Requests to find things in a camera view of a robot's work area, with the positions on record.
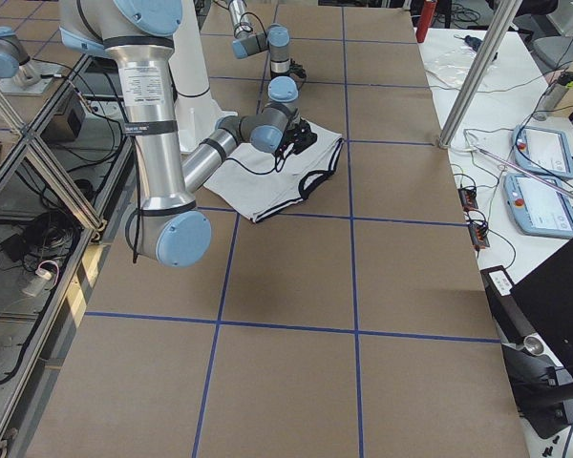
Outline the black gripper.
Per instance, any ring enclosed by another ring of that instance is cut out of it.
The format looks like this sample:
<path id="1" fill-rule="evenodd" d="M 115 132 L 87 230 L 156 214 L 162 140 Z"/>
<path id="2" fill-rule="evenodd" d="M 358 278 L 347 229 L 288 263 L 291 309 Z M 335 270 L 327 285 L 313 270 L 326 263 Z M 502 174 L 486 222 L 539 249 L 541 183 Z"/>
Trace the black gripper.
<path id="1" fill-rule="evenodd" d="M 303 118 L 288 128 L 274 152 L 275 157 L 286 157 L 289 154 L 299 155 L 312 146 L 318 135 L 312 131 L 310 124 Z"/>
<path id="2" fill-rule="evenodd" d="M 269 69 L 271 80 L 280 76 L 293 75 L 299 80 L 307 79 L 307 72 L 305 68 L 292 58 L 283 61 L 271 60 L 269 63 Z"/>

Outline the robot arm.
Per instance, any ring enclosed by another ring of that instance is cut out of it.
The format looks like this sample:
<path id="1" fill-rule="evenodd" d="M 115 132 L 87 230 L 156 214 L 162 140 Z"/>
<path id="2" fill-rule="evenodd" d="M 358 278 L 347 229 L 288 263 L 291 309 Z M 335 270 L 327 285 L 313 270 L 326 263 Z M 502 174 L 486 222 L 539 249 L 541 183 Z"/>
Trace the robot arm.
<path id="1" fill-rule="evenodd" d="M 192 2 L 62 1 L 59 14 L 66 47 L 117 64 L 124 133 L 137 151 L 138 201 L 126 224 L 135 258 L 188 267 L 204 255 L 212 229 L 195 193 L 240 145 L 283 157 L 317 140 L 300 116 L 296 83 L 284 75 L 270 82 L 273 93 L 259 114 L 220 118 L 215 131 L 182 157 L 169 60 L 191 34 L 196 58 L 185 70 L 205 69 Z"/>
<path id="2" fill-rule="evenodd" d="M 272 23 L 266 28 L 255 13 L 247 10 L 245 1 L 227 1 L 226 7 L 233 27 L 231 47 L 237 59 L 267 52 L 271 78 L 295 76 L 301 82 L 307 80 L 305 68 L 290 55 L 290 34 L 285 26 Z"/>

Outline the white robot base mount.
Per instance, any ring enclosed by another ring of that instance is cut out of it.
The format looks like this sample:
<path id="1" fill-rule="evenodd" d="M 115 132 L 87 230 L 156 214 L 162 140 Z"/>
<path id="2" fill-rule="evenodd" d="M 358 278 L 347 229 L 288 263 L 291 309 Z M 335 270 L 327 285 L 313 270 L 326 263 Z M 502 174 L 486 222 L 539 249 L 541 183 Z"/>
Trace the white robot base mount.
<path id="1" fill-rule="evenodd" d="M 215 131 L 220 118 L 236 112 L 223 111 L 211 93 L 194 2 L 180 1 L 180 5 L 182 20 L 173 35 L 175 51 L 169 65 L 177 92 L 180 150 L 188 154 Z"/>

